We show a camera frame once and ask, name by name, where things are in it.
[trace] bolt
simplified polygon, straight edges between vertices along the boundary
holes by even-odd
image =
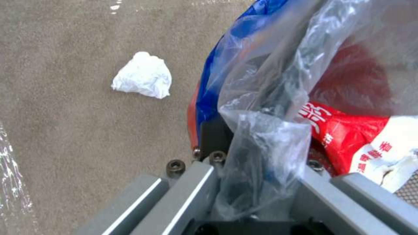
[[[182,160],[171,160],[167,163],[166,173],[170,178],[179,178],[186,170],[186,165]]]
[[[223,165],[226,159],[227,155],[222,151],[214,151],[211,154],[209,154],[209,162],[211,165],[214,165],[216,163],[220,163],[221,165]]]
[[[308,166],[312,168],[312,170],[316,172],[321,172],[324,170],[324,166],[317,160],[308,160]]]
[[[193,148],[193,159],[194,160],[199,160],[200,159],[200,155],[201,155],[200,148],[198,146],[195,146]]]

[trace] trash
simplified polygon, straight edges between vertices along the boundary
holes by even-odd
[[[418,170],[418,116],[348,115],[317,102],[298,114],[337,174],[358,172],[393,193]]]
[[[193,143],[218,114],[234,133],[214,205],[224,219],[295,192],[311,141],[297,114],[309,100],[353,115],[418,115],[417,9],[410,0],[256,0],[235,21],[189,109]]]
[[[169,96],[171,74],[164,60],[150,56],[148,52],[137,52],[117,73],[112,89],[122,92],[137,92],[162,99]]]

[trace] hex bolt head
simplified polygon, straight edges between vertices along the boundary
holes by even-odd
[[[182,160],[174,159],[167,163],[166,173],[170,178],[179,178],[186,170],[186,165]]]

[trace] black metal part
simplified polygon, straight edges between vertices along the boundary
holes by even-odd
[[[166,172],[170,178],[179,178],[186,170],[186,165],[182,160],[174,159],[167,163]]]
[[[210,153],[215,151],[228,154],[233,137],[234,134],[220,115],[202,122],[200,125],[200,155],[197,160],[203,161]]]
[[[183,235],[332,235],[320,222],[191,221]]]
[[[226,159],[227,159],[227,155],[226,153],[222,151],[215,151],[209,154],[209,162],[211,165],[216,165],[216,164],[224,165]]]
[[[317,160],[308,160],[308,166],[312,168],[312,170],[316,172],[321,172],[324,170],[324,166]]]

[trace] litter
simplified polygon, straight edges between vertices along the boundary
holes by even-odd
[[[298,114],[338,175],[358,172],[393,193],[418,170],[417,116],[348,115],[317,102]]]
[[[137,52],[119,70],[112,83],[114,90],[137,92],[158,99],[170,95],[170,86],[171,74],[164,60],[144,51]]]

